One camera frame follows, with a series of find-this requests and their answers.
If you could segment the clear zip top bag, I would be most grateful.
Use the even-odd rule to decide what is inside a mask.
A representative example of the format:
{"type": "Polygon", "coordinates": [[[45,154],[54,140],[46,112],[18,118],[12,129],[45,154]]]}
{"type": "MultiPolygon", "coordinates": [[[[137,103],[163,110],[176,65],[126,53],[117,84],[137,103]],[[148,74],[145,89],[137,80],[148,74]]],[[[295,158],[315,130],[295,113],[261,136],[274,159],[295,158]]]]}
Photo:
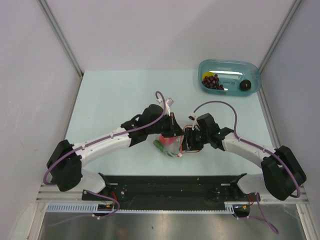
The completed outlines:
{"type": "Polygon", "coordinates": [[[183,155],[185,154],[196,154],[196,153],[199,153],[201,151],[201,149],[198,149],[198,150],[191,150],[191,151],[181,151],[180,150],[180,147],[181,147],[181,143],[182,143],[182,140],[183,140],[183,137],[184,135],[182,136],[177,136],[176,137],[176,140],[173,144],[171,145],[165,145],[165,148],[170,151],[171,153],[174,154],[174,157],[173,158],[180,158],[182,157],[183,155]]]}

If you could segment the aluminium frame post right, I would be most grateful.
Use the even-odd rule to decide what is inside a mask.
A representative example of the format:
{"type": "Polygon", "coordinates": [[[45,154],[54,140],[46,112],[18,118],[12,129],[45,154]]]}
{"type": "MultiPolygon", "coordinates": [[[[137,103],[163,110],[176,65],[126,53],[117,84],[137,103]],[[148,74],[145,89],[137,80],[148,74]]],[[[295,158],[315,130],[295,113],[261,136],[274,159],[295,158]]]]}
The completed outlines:
{"type": "Polygon", "coordinates": [[[278,31],[276,32],[271,45],[269,46],[266,54],[263,57],[263,60],[261,62],[261,64],[258,67],[259,73],[261,74],[265,68],[265,66],[267,65],[268,61],[270,60],[270,58],[272,57],[274,51],[276,50],[276,47],[278,46],[280,40],[282,39],[285,31],[287,30],[288,26],[290,25],[291,21],[293,20],[293,18],[295,17],[298,9],[300,8],[301,4],[303,3],[303,0],[294,0],[287,12],[287,14],[285,15],[278,31]]]}

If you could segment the dark brown fake fruit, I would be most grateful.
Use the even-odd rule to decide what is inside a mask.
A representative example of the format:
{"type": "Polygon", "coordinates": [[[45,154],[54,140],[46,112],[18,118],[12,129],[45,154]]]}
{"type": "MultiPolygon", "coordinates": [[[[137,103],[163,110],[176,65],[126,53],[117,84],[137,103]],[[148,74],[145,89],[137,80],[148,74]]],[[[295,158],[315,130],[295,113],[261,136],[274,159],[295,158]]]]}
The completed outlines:
{"type": "Polygon", "coordinates": [[[248,79],[244,79],[240,82],[239,88],[242,91],[249,91],[252,88],[252,83],[248,79]]]}

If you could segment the teal plastic tub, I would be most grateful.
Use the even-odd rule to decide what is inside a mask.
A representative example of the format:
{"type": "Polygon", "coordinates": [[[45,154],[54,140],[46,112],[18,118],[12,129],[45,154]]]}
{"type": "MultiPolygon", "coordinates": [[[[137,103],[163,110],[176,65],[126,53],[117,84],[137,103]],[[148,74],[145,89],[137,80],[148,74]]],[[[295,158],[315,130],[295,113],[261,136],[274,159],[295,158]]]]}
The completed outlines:
{"type": "Polygon", "coordinates": [[[247,97],[256,93],[262,87],[262,80],[259,69],[252,63],[233,60],[213,60],[202,61],[198,67],[198,82],[201,90],[205,93],[221,96],[247,97]],[[209,89],[202,85],[202,76],[205,72],[212,72],[218,75],[224,90],[209,89]],[[251,89],[240,90],[240,82],[249,80],[251,89]]]}

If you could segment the aluminium frame post left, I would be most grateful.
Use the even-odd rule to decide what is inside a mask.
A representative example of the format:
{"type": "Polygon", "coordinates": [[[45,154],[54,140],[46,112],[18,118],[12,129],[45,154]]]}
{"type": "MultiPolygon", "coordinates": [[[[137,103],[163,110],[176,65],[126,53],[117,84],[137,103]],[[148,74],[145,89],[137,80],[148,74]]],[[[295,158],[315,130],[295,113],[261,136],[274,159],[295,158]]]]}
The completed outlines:
{"type": "Polygon", "coordinates": [[[37,0],[36,1],[42,10],[46,20],[48,21],[54,35],[56,36],[60,46],[62,47],[64,53],[66,54],[68,60],[70,61],[73,69],[79,76],[79,78],[82,80],[84,76],[84,72],[81,70],[80,64],[78,60],[76,59],[76,56],[68,43],[67,38],[65,37],[53,11],[50,8],[50,5],[48,4],[47,0],[37,0]]]}

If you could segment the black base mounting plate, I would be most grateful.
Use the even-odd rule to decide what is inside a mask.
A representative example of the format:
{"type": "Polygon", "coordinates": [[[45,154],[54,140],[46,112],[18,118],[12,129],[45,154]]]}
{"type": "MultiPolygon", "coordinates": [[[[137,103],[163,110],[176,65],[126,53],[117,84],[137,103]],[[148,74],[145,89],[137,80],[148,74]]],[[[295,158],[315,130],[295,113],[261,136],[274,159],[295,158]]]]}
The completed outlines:
{"type": "Polygon", "coordinates": [[[121,210],[214,211],[225,203],[249,205],[249,197],[236,186],[235,175],[147,176],[103,175],[105,188],[97,195],[83,191],[83,201],[115,197],[121,210]]]}

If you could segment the dark fake grapes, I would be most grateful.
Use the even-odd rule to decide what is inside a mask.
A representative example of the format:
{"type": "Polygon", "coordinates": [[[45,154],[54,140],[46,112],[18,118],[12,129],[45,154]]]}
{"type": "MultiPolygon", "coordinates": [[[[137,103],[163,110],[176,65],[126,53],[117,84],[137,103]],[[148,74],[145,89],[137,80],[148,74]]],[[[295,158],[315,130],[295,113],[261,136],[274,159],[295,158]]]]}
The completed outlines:
{"type": "Polygon", "coordinates": [[[224,86],[220,83],[219,76],[217,74],[205,75],[201,81],[205,88],[213,90],[224,90],[224,86]]]}

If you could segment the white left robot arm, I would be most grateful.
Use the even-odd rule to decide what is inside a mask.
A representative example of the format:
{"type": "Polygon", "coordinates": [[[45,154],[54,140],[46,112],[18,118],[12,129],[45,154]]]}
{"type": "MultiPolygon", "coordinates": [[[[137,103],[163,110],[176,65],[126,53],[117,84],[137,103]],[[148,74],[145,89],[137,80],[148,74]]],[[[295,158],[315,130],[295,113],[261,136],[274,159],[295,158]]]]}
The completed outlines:
{"type": "Polygon", "coordinates": [[[140,144],[149,135],[175,138],[184,132],[174,113],[151,104],[141,114],[106,135],[74,144],[66,139],[60,141],[46,164],[47,173],[52,177],[51,184],[56,185],[60,192],[80,188],[105,200],[110,196],[111,188],[99,173],[86,171],[84,167],[106,154],[140,144]]]}

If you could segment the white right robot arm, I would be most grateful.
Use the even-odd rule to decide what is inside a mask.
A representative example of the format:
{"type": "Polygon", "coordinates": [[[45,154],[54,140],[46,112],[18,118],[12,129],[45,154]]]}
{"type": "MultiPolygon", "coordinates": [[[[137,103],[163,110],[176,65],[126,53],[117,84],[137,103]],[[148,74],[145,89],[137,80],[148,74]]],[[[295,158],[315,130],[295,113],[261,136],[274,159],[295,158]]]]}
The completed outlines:
{"type": "Polygon", "coordinates": [[[260,146],[236,135],[233,129],[220,128],[209,113],[189,116],[192,125],[184,129],[181,150],[200,151],[205,145],[240,156],[261,168],[261,174],[243,173],[231,183],[231,196],[242,201],[251,193],[270,193],[278,200],[299,198],[298,188],[307,176],[292,150],[260,146]]]}

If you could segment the red fake tomato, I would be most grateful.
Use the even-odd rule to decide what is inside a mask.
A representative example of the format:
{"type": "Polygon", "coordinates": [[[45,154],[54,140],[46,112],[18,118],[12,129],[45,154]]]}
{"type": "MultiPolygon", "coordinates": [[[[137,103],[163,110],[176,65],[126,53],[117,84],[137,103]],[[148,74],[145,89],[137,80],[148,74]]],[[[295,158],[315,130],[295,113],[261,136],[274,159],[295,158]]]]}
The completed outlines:
{"type": "Polygon", "coordinates": [[[164,137],[162,135],[158,138],[159,142],[164,146],[172,145],[176,141],[176,137],[164,137]]]}

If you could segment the green fake vegetable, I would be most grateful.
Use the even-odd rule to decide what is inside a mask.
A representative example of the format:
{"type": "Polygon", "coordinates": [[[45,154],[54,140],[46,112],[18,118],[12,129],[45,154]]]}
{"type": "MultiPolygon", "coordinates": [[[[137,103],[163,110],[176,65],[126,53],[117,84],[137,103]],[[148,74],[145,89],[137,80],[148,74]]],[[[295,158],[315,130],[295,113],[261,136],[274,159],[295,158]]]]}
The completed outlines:
{"type": "Polygon", "coordinates": [[[159,141],[159,140],[154,140],[153,145],[164,155],[169,156],[173,158],[175,155],[171,153],[169,150],[166,149],[166,147],[159,141]]]}

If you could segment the aluminium frame post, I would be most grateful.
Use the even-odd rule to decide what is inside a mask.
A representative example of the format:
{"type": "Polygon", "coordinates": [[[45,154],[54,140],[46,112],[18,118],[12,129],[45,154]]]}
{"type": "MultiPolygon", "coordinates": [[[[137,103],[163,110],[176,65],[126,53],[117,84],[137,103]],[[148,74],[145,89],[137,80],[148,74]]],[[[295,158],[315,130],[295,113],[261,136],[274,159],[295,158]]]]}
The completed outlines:
{"type": "Polygon", "coordinates": [[[67,38],[65,37],[53,11],[50,8],[50,5],[48,4],[47,0],[37,0],[36,1],[42,10],[46,20],[48,21],[54,35],[56,36],[60,46],[62,47],[64,53],[66,54],[68,60],[70,61],[73,69],[79,76],[79,78],[82,80],[84,76],[84,72],[81,70],[80,64],[78,60],[76,59],[76,56],[68,43],[67,38]]]}
{"type": "Polygon", "coordinates": [[[287,12],[287,14],[285,15],[278,31],[276,32],[271,45],[269,46],[266,54],[263,57],[263,60],[261,62],[261,64],[258,67],[259,73],[261,74],[265,68],[265,66],[267,65],[268,61],[270,60],[270,58],[272,57],[274,51],[276,50],[276,47],[278,46],[280,40],[282,39],[285,31],[287,30],[288,26],[290,25],[291,21],[293,20],[293,18],[295,17],[298,9],[300,8],[301,4],[303,3],[303,0],[294,0],[287,12]]]}

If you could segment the yellow fake lemon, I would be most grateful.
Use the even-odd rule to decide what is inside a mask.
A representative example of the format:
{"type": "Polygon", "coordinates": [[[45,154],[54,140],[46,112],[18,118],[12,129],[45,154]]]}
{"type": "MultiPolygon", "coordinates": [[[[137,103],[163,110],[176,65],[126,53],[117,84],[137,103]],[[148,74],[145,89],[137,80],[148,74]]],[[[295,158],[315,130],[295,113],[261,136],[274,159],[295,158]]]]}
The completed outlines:
{"type": "Polygon", "coordinates": [[[215,74],[213,72],[207,71],[202,75],[202,78],[204,79],[205,77],[213,77],[215,74]]]}

